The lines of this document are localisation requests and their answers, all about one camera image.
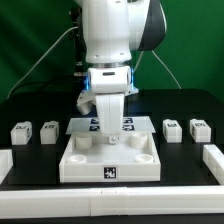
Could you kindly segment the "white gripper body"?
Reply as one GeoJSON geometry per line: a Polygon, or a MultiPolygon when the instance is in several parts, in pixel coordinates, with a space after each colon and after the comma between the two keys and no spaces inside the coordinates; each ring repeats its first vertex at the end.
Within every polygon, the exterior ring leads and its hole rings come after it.
{"type": "Polygon", "coordinates": [[[122,130],[125,95],[98,94],[95,98],[101,133],[104,136],[118,136],[122,130]]]}

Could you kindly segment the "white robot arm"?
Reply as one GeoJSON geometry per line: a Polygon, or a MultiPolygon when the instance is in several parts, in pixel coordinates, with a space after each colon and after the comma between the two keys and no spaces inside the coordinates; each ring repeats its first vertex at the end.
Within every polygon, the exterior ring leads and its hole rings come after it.
{"type": "Polygon", "coordinates": [[[100,131],[111,144],[123,125],[124,99],[135,94],[131,79],[133,50],[151,51],[166,35],[160,0],[74,0],[82,9],[83,37],[90,89],[77,107],[83,114],[95,105],[100,131]]]}

